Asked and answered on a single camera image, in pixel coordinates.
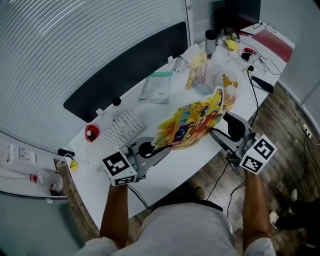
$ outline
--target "plastic packaging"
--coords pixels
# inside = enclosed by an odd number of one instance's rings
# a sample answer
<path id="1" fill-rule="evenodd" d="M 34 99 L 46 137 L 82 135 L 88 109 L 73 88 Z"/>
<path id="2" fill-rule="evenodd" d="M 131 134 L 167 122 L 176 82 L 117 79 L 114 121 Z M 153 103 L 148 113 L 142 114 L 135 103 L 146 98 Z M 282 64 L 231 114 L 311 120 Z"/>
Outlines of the plastic packaging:
<path id="1" fill-rule="evenodd" d="M 223 70 L 214 60 L 208 59 L 194 73 L 191 88 L 201 95 L 210 95 L 216 86 L 223 86 Z"/>
<path id="2" fill-rule="evenodd" d="M 45 170 L 41 170 L 36 175 L 34 181 L 44 190 L 54 190 L 61 193 L 64 188 L 64 180 L 58 173 L 50 173 Z"/>
<path id="3" fill-rule="evenodd" d="M 154 72 L 146 78 L 139 101 L 169 103 L 172 71 Z"/>
<path id="4" fill-rule="evenodd" d="M 223 80 L 224 88 L 227 88 L 228 86 L 234 86 L 235 88 L 238 88 L 238 77 L 236 73 L 229 70 L 225 75 L 226 78 Z"/>
<path id="5" fill-rule="evenodd" d="M 229 85 L 224 90 L 223 110 L 226 112 L 230 111 L 236 99 L 237 99 L 237 88 L 234 85 Z"/>

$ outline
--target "white keyboard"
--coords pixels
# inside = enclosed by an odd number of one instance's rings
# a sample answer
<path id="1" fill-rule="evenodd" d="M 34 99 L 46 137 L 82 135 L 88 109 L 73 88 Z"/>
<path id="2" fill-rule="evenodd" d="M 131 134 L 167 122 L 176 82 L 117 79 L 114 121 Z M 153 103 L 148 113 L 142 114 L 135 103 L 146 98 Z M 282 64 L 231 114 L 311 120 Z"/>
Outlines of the white keyboard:
<path id="1" fill-rule="evenodd" d="M 92 155 L 94 152 L 94 154 L 100 155 L 97 155 L 97 157 L 103 157 L 108 151 L 121 148 L 127 144 L 144 126 L 132 110 L 126 109 L 118 119 L 91 143 L 95 150 L 90 150 L 91 152 L 88 152 L 88 154 Z"/>

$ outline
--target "yellow tape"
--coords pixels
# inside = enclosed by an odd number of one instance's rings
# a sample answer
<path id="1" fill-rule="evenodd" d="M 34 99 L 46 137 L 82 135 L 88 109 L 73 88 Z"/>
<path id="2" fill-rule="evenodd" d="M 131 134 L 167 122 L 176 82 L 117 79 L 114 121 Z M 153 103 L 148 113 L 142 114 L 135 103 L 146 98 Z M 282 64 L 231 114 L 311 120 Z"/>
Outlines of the yellow tape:
<path id="1" fill-rule="evenodd" d="M 191 90 L 191 85 L 194 80 L 194 75 L 195 75 L 195 72 L 193 70 L 190 70 L 188 82 L 186 83 L 186 86 L 185 86 L 186 90 Z"/>

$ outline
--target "black and white marker cube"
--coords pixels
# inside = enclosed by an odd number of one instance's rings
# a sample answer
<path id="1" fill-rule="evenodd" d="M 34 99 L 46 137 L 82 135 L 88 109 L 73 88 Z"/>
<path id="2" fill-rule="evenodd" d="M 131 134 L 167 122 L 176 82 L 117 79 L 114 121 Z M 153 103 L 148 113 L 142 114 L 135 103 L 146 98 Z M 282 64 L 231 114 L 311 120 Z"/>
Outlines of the black and white marker cube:
<path id="1" fill-rule="evenodd" d="M 110 151 L 108 156 L 102 159 L 101 166 L 113 186 L 136 181 L 137 172 L 119 149 Z"/>
<path id="2" fill-rule="evenodd" d="M 267 136 L 262 135 L 244 154 L 240 166 L 254 174 L 259 174 L 276 151 L 276 146 Z"/>

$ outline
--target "clear plastic bottle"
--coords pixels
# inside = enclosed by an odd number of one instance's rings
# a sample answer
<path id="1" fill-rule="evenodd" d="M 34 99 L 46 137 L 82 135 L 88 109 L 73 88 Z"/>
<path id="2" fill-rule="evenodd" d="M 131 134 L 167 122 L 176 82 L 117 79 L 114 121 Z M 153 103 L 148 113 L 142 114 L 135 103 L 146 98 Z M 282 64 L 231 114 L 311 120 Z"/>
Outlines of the clear plastic bottle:
<path id="1" fill-rule="evenodd" d="M 35 183 L 44 190 L 54 190 L 61 193 L 64 188 L 62 176 L 58 173 L 50 173 L 45 170 L 39 171 Z"/>
<path id="2" fill-rule="evenodd" d="M 228 86 L 234 86 L 238 88 L 238 78 L 236 73 L 233 71 L 228 71 L 226 74 L 226 78 L 223 80 L 223 86 L 226 89 Z"/>
<path id="3" fill-rule="evenodd" d="M 223 110 L 230 111 L 237 99 L 237 88 L 234 85 L 229 85 L 224 90 Z"/>

